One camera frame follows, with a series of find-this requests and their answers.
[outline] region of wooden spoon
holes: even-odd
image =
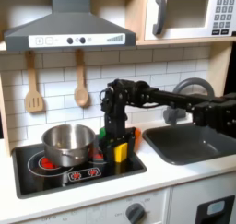
[[[85,107],[89,102],[89,93],[85,85],[85,63],[84,53],[80,50],[76,51],[77,58],[77,88],[75,90],[75,100],[77,105]]]
[[[29,75],[29,92],[26,96],[26,110],[28,112],[39,112],[43,110],[43,101],[41,94],[36,87],[36,74],[34,69],[35,54],[32,51],[26,52],[27,68]]]

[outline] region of stainless steel pot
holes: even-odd
[[[62,167],[73,167],[89,159],[89,147],[93,146],[95,133],[80,124],[62,124],[42,135],[45,156]]]

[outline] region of countertop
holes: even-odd
[[[139,127],[144,131],[148,128],[164,125],[164,122],[158,121],[135,124],[133,126]],[[6,157],[4,140],[2,140],[0,141],[0,223],[12,223],[30,218],[38,218],[60,211],[109,201],[126,195],[134,195],[178,183],[236,171],[236,155],[184,166],[174,166],[162,160],[144,140],[140,145],[137,156],[147,167],[145,173],[50,195],[18,199],[12,158]]]

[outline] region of black stovetop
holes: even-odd
[[[13,163],[18,198],[46,195],[146,171],[136,155],[113,165],[94,159],[72,168],[58,167],[45,158],[43,144],[15,148]]]

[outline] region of faucet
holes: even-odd
[[[173,90],[173,93],[181,93],[184,88],[191,85],[199,85],[205,88],[207,95],[210,99],[215,97],[215,92],[212,86],[206,80],[197,77],[188,78],[180,82]],[[182,109],[173,109],[172,107],[168,107],[167,110],[164,111],[163,117],[166,124],[176,125],[177,119],[186,117],[186,111]]]

